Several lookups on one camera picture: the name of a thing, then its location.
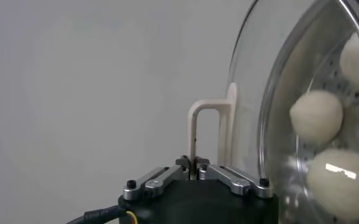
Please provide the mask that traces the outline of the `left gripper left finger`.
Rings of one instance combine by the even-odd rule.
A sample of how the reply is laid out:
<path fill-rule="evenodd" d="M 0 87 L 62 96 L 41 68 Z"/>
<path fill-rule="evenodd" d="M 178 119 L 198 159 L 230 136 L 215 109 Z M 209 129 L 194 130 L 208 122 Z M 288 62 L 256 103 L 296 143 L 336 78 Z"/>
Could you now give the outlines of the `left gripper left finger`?
<path fill-rule="evenodd" d="M 190 160 L 186 155 L 176 159 L 171 167 L 157 167 L 136 180 L 128 180 L 123 189 L 123 198 L 136 201 L 145 196 L 158 197 L 176 180 L 188 180 Z"/>

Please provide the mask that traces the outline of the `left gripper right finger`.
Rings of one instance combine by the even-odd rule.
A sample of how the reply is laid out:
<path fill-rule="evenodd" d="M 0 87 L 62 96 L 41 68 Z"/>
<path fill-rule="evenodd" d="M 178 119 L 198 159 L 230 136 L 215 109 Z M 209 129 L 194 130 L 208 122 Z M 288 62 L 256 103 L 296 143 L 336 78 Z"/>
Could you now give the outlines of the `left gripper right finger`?
<path fill-rule="evenodd" d="M 254 177 L 232 166 L 210 164 L 206 158 L 196 157 L 196 167 L 200 180 L 218 180 L 233 194 L 245 196 L 253 193 L 259 198 L 273 197 L 273 185 L 268 178 Z"/>

